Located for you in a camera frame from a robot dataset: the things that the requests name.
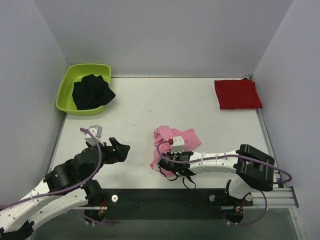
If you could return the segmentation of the pink t shirt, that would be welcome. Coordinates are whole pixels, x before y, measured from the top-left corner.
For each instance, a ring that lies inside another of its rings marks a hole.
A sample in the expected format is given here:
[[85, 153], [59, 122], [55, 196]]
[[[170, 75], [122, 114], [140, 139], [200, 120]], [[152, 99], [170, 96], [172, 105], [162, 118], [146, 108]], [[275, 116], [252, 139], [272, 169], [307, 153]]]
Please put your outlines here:
[[[184, 150], [185, 151], [193, 151], [195, 148], [197, 148], [199, 145], [201, 145], [201, 141], [196, 135], [193, 128], [187, 129], [184, 131], [180, 131], [176, 128], [170, 128], [167, 125], [161, 125], [158, 128], [156, 128], [153, 132], [153, 139], [154, 139], [154, 147], [157, 148], [158, 144], [163, 141], [168, 141], [169, 139], [173, 139], [173, 137], [181, 136], [184, 140]], [[169, 143], [163, 143], [159, 147], [159, 151], [164, 154], [169, 152], [171, 149]], [[150, 164], [150, 168], [154, 171], [158, 171], [158, 167], [156, 166], [159, 160], [159, 153], [157, 149], [153, 152], [154, 159]], [[164, 170], [161, 168], [161, 171], [165, 174], [166, 177], [173, 177], [174, 174], [170, 171]]]

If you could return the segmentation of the green plastic basin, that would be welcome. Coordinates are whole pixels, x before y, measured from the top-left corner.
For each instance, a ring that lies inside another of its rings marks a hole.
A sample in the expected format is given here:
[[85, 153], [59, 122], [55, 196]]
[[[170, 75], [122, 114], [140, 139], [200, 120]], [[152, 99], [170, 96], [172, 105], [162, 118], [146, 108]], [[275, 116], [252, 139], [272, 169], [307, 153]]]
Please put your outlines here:
[[60, 111], [75, 116], [99, 115], [105, 110], [105, 106], [99, 106], [93, 109], [78, 110], [73, 100], [74, 83], [80, 82], [83, 77], [90, 74], [102, 76], [103, 80], [110, 85], [111, 68], [101, 63], [81, 63], [71, 65], [64, 74], [60, 84], [55, 106]]

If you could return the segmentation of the red t shirt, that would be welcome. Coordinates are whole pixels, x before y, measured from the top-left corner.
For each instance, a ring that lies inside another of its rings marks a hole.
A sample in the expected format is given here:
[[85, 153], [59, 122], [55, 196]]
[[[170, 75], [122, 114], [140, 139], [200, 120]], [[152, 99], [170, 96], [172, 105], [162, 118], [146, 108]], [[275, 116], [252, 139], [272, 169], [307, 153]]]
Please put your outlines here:
[[262, 109], [263, 104], [251, 79], [215, 80], [214, 89], [221, 110]]

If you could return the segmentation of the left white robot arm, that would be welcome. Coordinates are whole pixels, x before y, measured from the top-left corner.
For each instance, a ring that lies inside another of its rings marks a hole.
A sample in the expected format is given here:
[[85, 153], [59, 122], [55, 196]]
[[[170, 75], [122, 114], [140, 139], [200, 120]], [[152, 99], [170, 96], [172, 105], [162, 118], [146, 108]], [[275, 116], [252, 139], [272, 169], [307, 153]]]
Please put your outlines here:
[[124, 162], [130, 146], [109, 138], [57, 165], [21, 200], [0, 208], [0, 238], [26, 240], [47, 221], [82, 206], [106, 206], [109, 197], [93, 177], [103, 167]]

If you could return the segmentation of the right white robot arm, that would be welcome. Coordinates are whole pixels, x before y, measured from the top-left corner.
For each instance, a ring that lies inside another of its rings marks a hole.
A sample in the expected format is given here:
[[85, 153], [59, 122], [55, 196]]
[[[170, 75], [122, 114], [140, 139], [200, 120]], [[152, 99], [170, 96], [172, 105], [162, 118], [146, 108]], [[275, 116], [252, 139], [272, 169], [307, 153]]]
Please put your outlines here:
[[274, 184], [275, 160], [248, 144], [240, 149], [222, 153], [194, 151], [162, 154], [157, 166], [177, 177], [191, 179], [204, 173], [232, 174], [226, 183], [227, 196], [241, 200], [251, 191], [270, 192]]

